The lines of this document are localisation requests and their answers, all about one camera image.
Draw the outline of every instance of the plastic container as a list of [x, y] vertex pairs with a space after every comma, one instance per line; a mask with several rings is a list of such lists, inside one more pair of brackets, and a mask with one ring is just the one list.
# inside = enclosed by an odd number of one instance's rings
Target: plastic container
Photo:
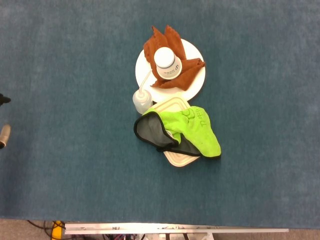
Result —
[[[181, 110], [190, 108], [190, 105], [185, 99], [181, 97], [180, 93], [177, 93], [173, 97], [153, 105], [152, 108], [159, 113], [179, 112]], [[176, 167], [183, 167], [199, 158], [199, 156], [189, 156], [171, 151], [164, 151], [163, 153], [165, 157], [168, 159], [168, 161]]]
[[140, 114], [146, 112], [153, 105], [150, 92], [144, 89], [137, 90], [133, 94], [132, 101], [135, 106], [135, 109]]

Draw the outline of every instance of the metal bar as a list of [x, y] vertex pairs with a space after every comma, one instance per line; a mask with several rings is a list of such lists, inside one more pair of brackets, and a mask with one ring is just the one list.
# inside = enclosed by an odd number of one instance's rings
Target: metal bar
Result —
[[287, 228], [248, 228], [161, 223], [67, 223], [69, 234], [285, 233]]

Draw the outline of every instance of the lime green towel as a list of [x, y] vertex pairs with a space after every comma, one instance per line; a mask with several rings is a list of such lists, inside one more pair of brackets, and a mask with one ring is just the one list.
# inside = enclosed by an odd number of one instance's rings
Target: lime green towel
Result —
[[191, 106], [178, 112], [156, 112], [151, 108], [136, 121], [134, 132], [158, 150], [208, 158], [221, 155], [209, 116], [201, 107]]

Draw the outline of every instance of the black object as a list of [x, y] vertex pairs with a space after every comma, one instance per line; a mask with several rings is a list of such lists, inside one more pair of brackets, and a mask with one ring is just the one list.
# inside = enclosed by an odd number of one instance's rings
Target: black object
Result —
[[[36, 227], [36, 228], [38, 228], [38, 229], [51, 229], [52, 227], [46, 227], [46, 228], [43, 228], [42, 226], [39, 226], [39, 225], [37, 225], [37, 224], [35, 224], [34, 222], [32, 222], [32, 221], [30, 221], [30, 220], [27, 220], [27, 222], [28, 223], [30, 223], [32, 226], [34, 226], [34, 227]], [[56, 228], [56, 227], [60, 227], [55, 221], [53, 221], [53, 223], [54, 223], [54, 229]]]
[[0, 93], [0, 106], [2, 104], [7, 104], [10, 103], [11, 99], [9, 97], [4, 96], [3, 94]]

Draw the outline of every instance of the floor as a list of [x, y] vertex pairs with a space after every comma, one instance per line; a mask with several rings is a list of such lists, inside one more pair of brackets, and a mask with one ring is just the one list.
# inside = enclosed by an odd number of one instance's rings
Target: floor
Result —
[[[90, 240], [101, 240], [91, 235]], [[293, 229], [284, 233], [223, 233], [214, 234], [215, 240], [320, 240], [320, 230]], [[0, 219], [0, 240], [49, 240], [43, 230], [25, 220]]]

